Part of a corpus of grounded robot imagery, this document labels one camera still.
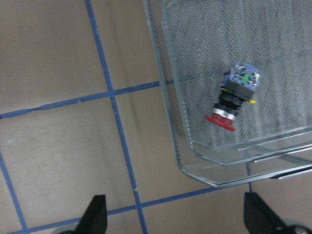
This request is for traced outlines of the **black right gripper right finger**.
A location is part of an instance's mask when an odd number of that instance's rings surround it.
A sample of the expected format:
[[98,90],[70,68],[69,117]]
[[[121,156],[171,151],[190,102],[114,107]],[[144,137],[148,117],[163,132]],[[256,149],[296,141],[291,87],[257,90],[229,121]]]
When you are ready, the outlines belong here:
[[287,226],[255,192],[244,194],[244,224],[250,234],[277,234]]

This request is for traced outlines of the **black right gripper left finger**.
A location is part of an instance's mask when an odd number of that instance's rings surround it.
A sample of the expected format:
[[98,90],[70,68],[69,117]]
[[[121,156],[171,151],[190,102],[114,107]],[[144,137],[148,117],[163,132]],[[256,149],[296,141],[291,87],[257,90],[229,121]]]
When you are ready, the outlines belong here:
[[95,195],[79,224],[76,227],[77,234],[105,234],[107,230],[106,196]]

